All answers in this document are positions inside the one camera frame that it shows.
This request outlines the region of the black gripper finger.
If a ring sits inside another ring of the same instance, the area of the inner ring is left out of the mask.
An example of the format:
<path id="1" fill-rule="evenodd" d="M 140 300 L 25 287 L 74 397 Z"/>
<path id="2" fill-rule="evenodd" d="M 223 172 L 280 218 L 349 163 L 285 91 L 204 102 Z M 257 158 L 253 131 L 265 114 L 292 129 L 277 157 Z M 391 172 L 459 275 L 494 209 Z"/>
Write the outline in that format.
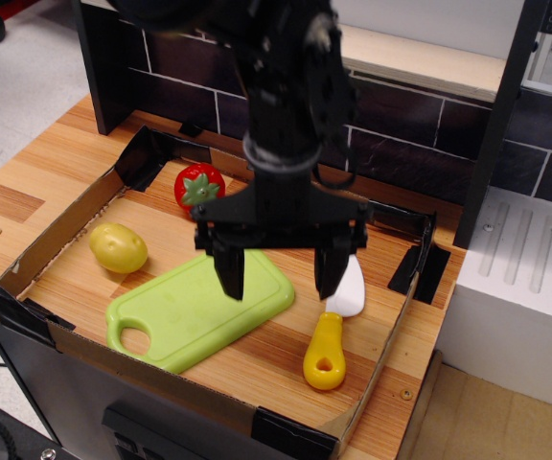
<path id="1" fill-rule="evenodd" d="M 314 251 L 315 287 L 321 300 L 335 294 L 348 267 L 350 246 L 343 242 Z"/>
<path id="2" fill-rule="evenodd" d="M 215 241 L 212 252 L 215 271 L 223 292 L 241 301 L 244 287 L 244 250 L 226 242 Z"/>

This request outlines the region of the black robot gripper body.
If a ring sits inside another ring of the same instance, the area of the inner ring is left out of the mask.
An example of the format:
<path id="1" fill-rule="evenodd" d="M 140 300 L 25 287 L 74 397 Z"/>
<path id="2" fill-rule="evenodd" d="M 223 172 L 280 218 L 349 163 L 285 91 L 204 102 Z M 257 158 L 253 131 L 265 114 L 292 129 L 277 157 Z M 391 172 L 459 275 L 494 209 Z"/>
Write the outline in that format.
<path id="1" fill-rule="evenodd" d="M 247 157 L 254 173 L 238 193 L 192 209 L 195 247 L 341 249 L 346 254 L 367 245 L 367 206 L 326 192 L 312 183 L 317 156 L 292 165 Z"/>

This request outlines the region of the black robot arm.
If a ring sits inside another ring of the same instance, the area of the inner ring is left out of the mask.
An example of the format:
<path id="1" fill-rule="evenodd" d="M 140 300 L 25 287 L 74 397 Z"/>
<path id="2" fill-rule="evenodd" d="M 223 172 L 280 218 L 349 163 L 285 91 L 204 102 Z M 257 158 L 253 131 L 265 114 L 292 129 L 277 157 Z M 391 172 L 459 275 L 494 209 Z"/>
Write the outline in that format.
<path id="1" fill-rule="evenodd" d="M 366 204 L 323 181 L 321 150 L 355 156 L 342 129 L 356 93 L 327 1 L 117 1 L 127 20 L 158 34 L 201 30 L 229 46 L 248 102 L 243 150 L 253 176 L 240 192 L 199 204 L 195 245 L 210 255 L 223 291 L 244 292 L 244 253 L 310 248 L 321 298 L 335 293 L 349 257 L 367 242 Z"/>

